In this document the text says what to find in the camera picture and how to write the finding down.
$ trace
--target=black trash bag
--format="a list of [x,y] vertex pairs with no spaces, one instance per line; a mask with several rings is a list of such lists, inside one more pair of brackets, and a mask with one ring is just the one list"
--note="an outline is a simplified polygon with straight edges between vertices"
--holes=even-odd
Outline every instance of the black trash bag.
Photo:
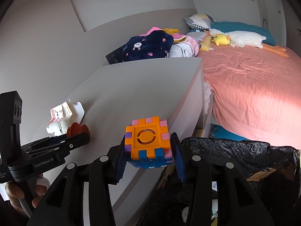
[[[195,155],[216,165],[232,162],[248,179],[260,171],[277,171],[249,184],[262,200],[275,226],[280,225],[298,199],[300,188],[299,151],[290,146],[273,147],[265,142],[233,141],[191,137],[182,141]],[[285,171],[291,170],[293,177]],[[176,171],[149,201],[137,226],[183,226],[182,210],[189,206],[192,184],[182,184]]]

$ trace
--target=white table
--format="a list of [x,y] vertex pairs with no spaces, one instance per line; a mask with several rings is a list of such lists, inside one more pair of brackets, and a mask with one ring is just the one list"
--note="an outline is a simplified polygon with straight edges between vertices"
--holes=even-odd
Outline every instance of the white table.
[[[170,134],[177,132],[180,140],[191,136],[203,106],[200,60],[139,60],[107,65],[97,70],[66,98],[82,103],[85,109],[82,123],[89,127],[91,133],[90,143],[73,150],[66,158],[66,164],[75,162],[83,165],[105,155],[111,146],[120,144],[125,127],[136,119],[160,116],[168,120]],[[40,137],[39,132],[44,132],[43,128],[34,138]],[[65,165],[46,172],[44,176],[52,182]],[[142,170],[127,164],[120,183],[109,187],[118,226],[125,225],[133,216],[139,218],[137,212],[162,170]],[[88,207],[84,208],[85,225],[89,225]]]

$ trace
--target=silver screw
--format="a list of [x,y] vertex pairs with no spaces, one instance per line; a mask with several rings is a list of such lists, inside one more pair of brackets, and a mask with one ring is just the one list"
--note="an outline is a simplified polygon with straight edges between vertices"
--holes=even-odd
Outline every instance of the silver screw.
[[67,168],[68,169],[73,169],[75,167],[75,164],[74,163],[69,163],[68,165],[67,165]]
[[201,157],[199,157],[198,155],[194,155],[194,156],[192,156],[192,159],[193,159],[194,161],[200,161],[200,160],[201,160]]
[[227,162],[226,167],[228,167],[229,169],[232,169],[232,168],[234,168],[234,165],[231,162]]
[[106,155],[103,155],[102,157],[99,158],[100,161],[105,162],[109,159]]

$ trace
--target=pink blanket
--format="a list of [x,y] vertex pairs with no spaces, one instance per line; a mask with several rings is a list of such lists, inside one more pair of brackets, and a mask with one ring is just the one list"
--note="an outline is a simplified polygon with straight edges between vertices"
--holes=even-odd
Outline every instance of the pink blanket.
[[273,146],[301,149],[301,59],[253,47],[200,52],[214,91],[213,112],[226,130]]

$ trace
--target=colorful puzzle cube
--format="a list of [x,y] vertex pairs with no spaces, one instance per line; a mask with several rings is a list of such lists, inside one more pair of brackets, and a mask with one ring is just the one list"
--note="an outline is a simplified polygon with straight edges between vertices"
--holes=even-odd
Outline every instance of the colorful puzzle cube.
[[166,119],[156,116],[134,120],[126,127],[125,152],[129,153],[128,162],[134,167],[147,169],[172,164]]

